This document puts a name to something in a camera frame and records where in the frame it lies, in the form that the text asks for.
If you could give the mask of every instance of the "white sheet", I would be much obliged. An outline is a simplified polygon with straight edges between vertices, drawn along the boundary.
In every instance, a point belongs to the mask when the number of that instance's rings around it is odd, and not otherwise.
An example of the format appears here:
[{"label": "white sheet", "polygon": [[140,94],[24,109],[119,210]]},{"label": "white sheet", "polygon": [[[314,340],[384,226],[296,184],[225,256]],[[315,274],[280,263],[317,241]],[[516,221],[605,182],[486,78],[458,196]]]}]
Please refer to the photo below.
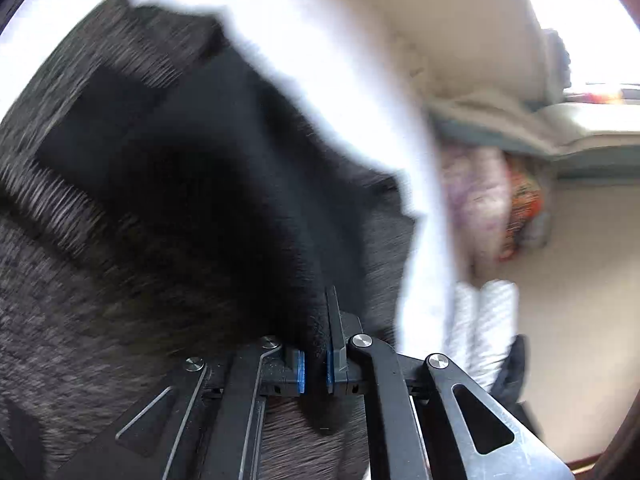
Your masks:
[{"label": "white sheet", "polygon": [[[71,28],[102,0],[26,0],[0,36],[0,118]],[[385,33],[358,0],[134,0],[222,14],[255,68],[295,101],[335,148],[395,173],[418,218],[398,305],[398,350],[444,348],[455,280],[429,126],[398,76]]]}]

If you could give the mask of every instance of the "gray fabric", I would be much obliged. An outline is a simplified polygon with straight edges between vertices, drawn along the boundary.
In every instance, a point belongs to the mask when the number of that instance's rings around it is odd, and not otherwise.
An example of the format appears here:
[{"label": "gray fabric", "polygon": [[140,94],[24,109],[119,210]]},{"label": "gray fabric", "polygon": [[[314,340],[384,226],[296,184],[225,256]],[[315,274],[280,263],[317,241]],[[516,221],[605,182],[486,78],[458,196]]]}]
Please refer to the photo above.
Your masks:
[{"label": "gray fabric", "polygon": [[571,153],[556,162],[556,171],[561,180],[637,179],[640,146],[606,146]]},{"label": "gray fabric", "polygon": [[474,146],[495,146],[504,152],[517,155],[532,155],[548,158],[548,155],[526,142],[513,139],[505,134],[456,119],[444,117],[435,110],[430,110],[430,117],[439,135],[446,139],[457,140]]},{"label": "gray fabric", "polygon": [[[214,264],[134,218],[108,221],[82,192],[33,163],[98,65],[164,86],[218,33],[210,18],[107,0],[63,40],[0,124],[0,432],[10,441],[6,400],[36,418],[47,477],[178,359],[263,334],[262,320],[241,311]],[[392,342],[413,222],[384,176],[324,150],[375,197],[363,324]],[[362,405],[345,430],[319,436],[295,402],[269,403],[261,478],[359,480],[366,460]]]}]

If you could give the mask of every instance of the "white cloth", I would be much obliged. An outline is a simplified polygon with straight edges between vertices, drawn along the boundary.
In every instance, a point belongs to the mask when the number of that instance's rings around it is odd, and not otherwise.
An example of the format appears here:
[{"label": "white cloth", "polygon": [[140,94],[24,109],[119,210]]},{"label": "white cloth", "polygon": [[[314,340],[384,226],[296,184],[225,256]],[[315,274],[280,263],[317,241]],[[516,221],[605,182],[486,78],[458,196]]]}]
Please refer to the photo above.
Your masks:
[{"label": "white cloth", "polygon": [[507,358],[516,336],[518,287],[493,280],[480,289],[476,337],[469,376],[489,391]]},{"label": "white cloth", "polygon": [[[102,0],[26,0],[0,36],[0,118],[73,26]],[[362,164],[396,174],[417,218],[398,305],[398,350],[444,346],[455,271],[428,124],[359,0],[133,0],[217,12],[248,62]]]},{"label": "white cloth", "polygon": [[471,366],[471,352],[474,346],[480,295],[474,286],[460,282],[456,284],[455,301],[453,324],[445,352],[449,359],[468,374]]}]

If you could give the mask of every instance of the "black cloth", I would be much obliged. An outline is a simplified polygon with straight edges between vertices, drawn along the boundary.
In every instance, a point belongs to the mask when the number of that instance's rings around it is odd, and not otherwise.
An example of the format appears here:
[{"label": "black cloth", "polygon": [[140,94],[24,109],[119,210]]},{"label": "black cloth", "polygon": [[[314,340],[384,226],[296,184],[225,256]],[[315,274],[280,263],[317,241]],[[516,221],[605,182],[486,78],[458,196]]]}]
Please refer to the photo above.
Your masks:
[{"label": "black cloth", "polygon": [[514,339],[509,355],[502,362],[494,385],[489,392],[500,402],[518,421],[536,437],[540,437],[540,428],[534,423],[528,408],[523,402],[518,402],[524,377],[527,373],[527,338],[518,334]]},{"label": "black cloth", "polygon": [[243,308],[305,351],[302,406],[331,432],[351,401],[325,395],[324,291],[361,315],[367,197],[329,171],[300,121],[226,47],[164,89],[98,68],[36,158],[110,214],[226,267]]}]

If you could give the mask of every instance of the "metal pivot bolt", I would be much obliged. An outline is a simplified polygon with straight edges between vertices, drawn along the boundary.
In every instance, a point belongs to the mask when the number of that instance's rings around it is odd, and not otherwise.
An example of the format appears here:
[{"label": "metal pivot bolt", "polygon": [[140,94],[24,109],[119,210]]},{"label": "metal pivot bolt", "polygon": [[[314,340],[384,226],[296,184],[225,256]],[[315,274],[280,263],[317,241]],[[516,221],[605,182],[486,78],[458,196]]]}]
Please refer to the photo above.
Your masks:
[{"label": "metal pivot bolt", "polygon": [[183,366],[188,372],[197,372],[198,370],[202,370],[204,359],[202,357],[189,357]]},{"label": "metal pivot bolt", "polygon": [[367,346],[371,346],[373,339],[367,334],[356,334],[351,338],[351,342],[359,348],[366,348]]},{"label": "metal pivot bolt", "polygon": [[443,368],[449,366],[449,359],[446,355],[442,354],[431,354],[427,361],[431,366],[433,366],[434,368],[438,368],[439,370],[442,370]]},{"label": "metal pivot bolt", "polygon": [[260,344],[262,348],[266,350],[273,350],[280,346],[280,342],[273,335],[264,335],[260,338]]}]

